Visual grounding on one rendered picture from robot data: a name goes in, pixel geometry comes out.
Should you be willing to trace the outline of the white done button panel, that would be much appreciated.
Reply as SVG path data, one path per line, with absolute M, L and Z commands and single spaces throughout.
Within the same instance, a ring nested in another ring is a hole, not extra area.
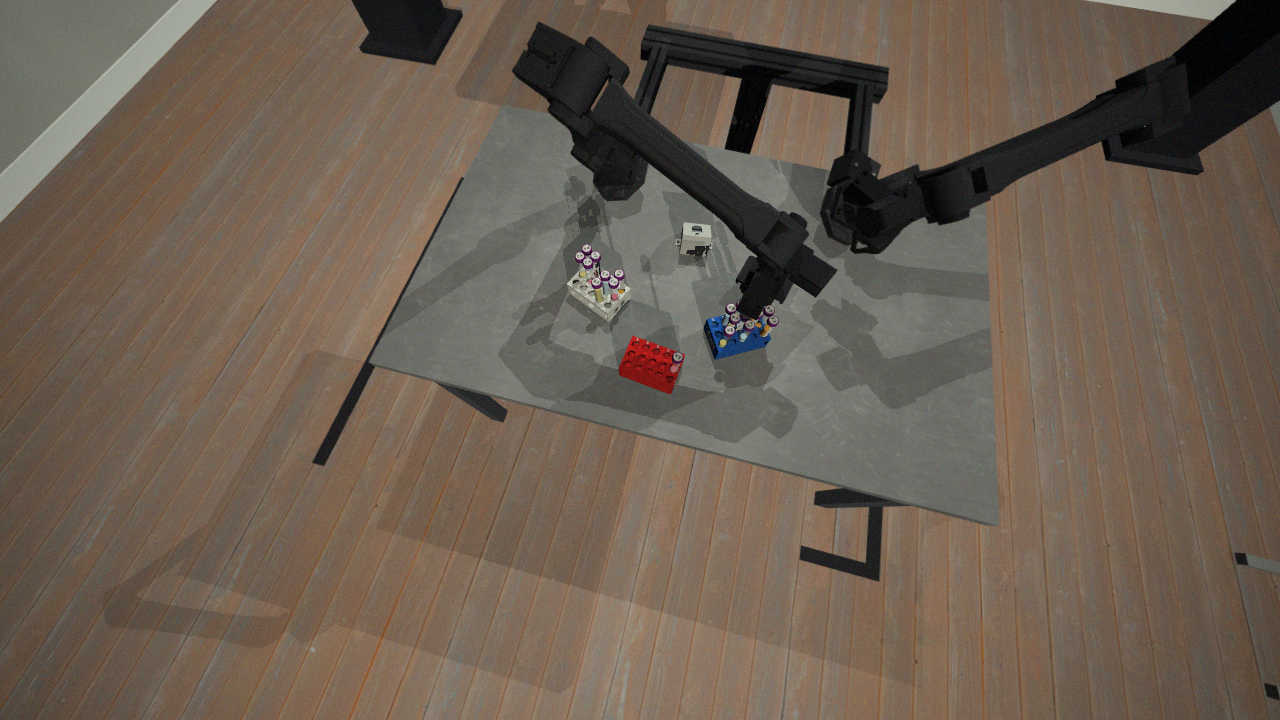
M 676 240 L 675 246 L 680 246 L 680 254 L 707 258 L 708 249 L 713 247 L 710 240 L 710 225 L 684 222 L 681 240 Z

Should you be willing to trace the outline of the blue tube rack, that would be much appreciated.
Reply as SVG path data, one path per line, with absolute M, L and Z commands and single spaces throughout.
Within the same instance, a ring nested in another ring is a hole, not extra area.
M 748 336 L 748 340 L 745 340 L 745 342 L 739 341 L 739 336 L 741 334 L 742 331 L 741 332 L 736 332 L 735 331 L 735 334 L 731 337 L 728 345 L 724 345 L 724 347 L 721 347 L 718 343 L 721 342 L 721 338 L 724 334 L 723 331 L 724 331 L 724 327 L 726 327 L 726 325 L 723 325 L 721 323 L 722 319 L 723 319 L 723 316 L 724 315 L 707 319 L 707 323 L 704 325 L 707 340 L 708 340 L 708 342 L 710 345 L 710 351 L 712 351 L 714 359 L 728 357 L 728 356 L 732 356 L 732 355 L 736 355 L 736 354 L 744 354 L 744 352 L 748 352 L 748 351 L 753 351 L 755 348 L 763 348 L 763 347 L 765 347 L 765 345 L 769 343 L 771 334 L 767 334 L 763 338 L 759 334 L 760 331 L 763 329 L 763 327 L 765 325 L 765 323 L 764 323 L 762 327 L 756 327 L 755 325 L 754 331 L 750 332 L 750 334 Z M 714 324 L 712 324 L 712 323 L 714 323 Z

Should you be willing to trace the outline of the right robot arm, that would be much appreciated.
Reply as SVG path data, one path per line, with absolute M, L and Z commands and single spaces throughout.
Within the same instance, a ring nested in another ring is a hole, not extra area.
M 596 186 L 634 184 L 643 158 L 756 255 L 744 282 L 750 286 L 736 307 L 740 316 L 756 320 L 788 274 L 788 281 L 817 299 L 838 272 L 803 243 L 809 236 L 803 217 L 778 211 L 741 190 L 640 108 L 623 87 L 628 65 L 596 38 L 588 37 L 582 45 L 538 22 L 527 45 L 512 72 L 550 101 L 547 111 L 570 129 L 571 155 L 595 173 Z M 607 79 L 609 85 L 589 110 Z M 628 149 L 621 149 L 618 141 Z M 787 273 L 767 275 L 758 263 L 771 274 Z

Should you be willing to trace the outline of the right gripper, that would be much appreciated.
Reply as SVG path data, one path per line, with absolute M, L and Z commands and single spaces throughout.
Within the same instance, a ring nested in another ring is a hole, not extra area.
M 746 263 L 744 264 L 741 272 L 739 273 L 739 275 L 736 278 L 736 283 L 739 283 L 739 282 L 741 283 L 740 284 L 740 290 L 741 290 L 742 293 L 745 293 L 745 291 L 748 290 L 748 286 L 744 284 L 744 282 L 745 282 L 745 279 L 748 277 L 748 273 L 749 273 L 749 270 L 753 266 L 753 263 L 755 260 L 756 260 L 756 258 L 749 256 L 748 260 L 746 260 Z M 776 274 L 771 274 L 771 273 L 765 272 L 760 264 L 759 264 L 759 266 L 760 266 L 762 272 L 764 272 L 767 275 L 772 275 L 772 277 L 780 277 L 780 275 L 785 275 L 787 273 L 787 272 L 785 272 L 783 274 L 776 275 Z M 791 274 L 788 274 L 788 277 Z M 780 301 L 780 304 L 785 302 L 785 299 L 787 297 L 788 291 L 791 290 L 791 287 L 794 284 L 794 282 L 788 281 L 788 277 L 785 281 L 785 284 L 782 286 L 782 288 L 780 290 L 780 293 L 777 293 L 776 299 L 771 299 L 769 297 L 768 301 L 767 301 L 767 304 L 765 304 L 765 306 L 771 306 L 771 304 L 773 304 L 774 300 Z

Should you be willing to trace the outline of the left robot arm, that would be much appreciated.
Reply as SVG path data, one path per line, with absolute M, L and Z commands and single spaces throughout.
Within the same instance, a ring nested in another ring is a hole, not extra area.
M 1059 120 L 945 167 L 920 170 L 914 165 L 882 179 L 864 169 L 850 184 L 838 187 L 829 218 L 850 231 L 858 228 L 867 238 L 923 217 L 928 224 L 960 222 L 970 217 L 969 209 L 1023 176 L 1114 135 L 1123 133 L 1126 146 L 1176 129 L 1190 113 L 1187 63 L 1176 67 L 1175 55 L 1156 63 L 1115 79 L 1116 88 Z

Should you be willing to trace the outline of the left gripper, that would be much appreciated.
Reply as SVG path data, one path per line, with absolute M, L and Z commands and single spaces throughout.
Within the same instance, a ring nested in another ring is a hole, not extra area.
M 911 222 L 911 223 L 913 223 L 913 222 Z M 884 232 L 883 234 L 879 234 L 879 236 L 877 236 L 877 237 L 874 237 L 874 238 L 870 238 L 870 240 L 869 240 L 869 238 L 867 238 L 867 237 L 864 237 L 864 236 L 861 236 L 861 234 L 860 234 L 860 232 L 859 232 L 859 231 L 858 231 L 858 228 L 856 228 L 855 231 L 852 231 L 852 243 L 851 243 L 851 249 L 850 249 L 850 250 L 851 250 L 851 251 L 852 251 L 854 254 L 859 254 L 859 252 L 869 252 L 869 254 L 876 254 L 876 252 L 877 252 L 877 254 L 881 254 L 881 252 L 883 252 L 883 251 L 884 251 L 884 249 L 887 249 L 887 247 L 890 246 L 890 243 L 891 243 L 891 242 L 892 242 L 892 241 L 893 241 L 893 240 L 895 240 L 895 238 L 896 238 L 896 237 L 899 236 L 899 233 L 900 233 L 900 232 L 901 232 L 901 231 L 902 231 L 902 229 L 904 229 L 904 228 L 905 228 L 906 225 L 909 225 L 909 224 L 911 224 L 911 223 L 902 223 L 902 225 L 899 225 L 899 227 L 896 227 L 896 228 L 893 228 L 893 229 L 891 229 L 891 231 L 887 231 L 887 232 Z M 854 233 L 854 232 L 855 232 L 855 233 Z M 859 238 L 859 240 L 858 240 L 858 238 Z M 860 241 L 860 240 L 861 240 L 861 241 Z M 867 245 L 868 247 L 865 247 L 865 249 L 856 249 L 856 246 L 858 246 L 858 241 L 859 241 L 860 243 L 865 243 L 865 245 Z M 869 245 L 869 243 L 870 243 L 870 245 Z M 870 250 L 870 249 L 872 249 L 872 250 Z

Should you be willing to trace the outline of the red lego brick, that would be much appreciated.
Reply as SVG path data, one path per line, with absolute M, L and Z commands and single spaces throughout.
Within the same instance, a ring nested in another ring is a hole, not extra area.
M 620 364 L 620 375 L 671 395 L 684 363 L 677 372 L 669 372 L 675 352 L 634 336 Z

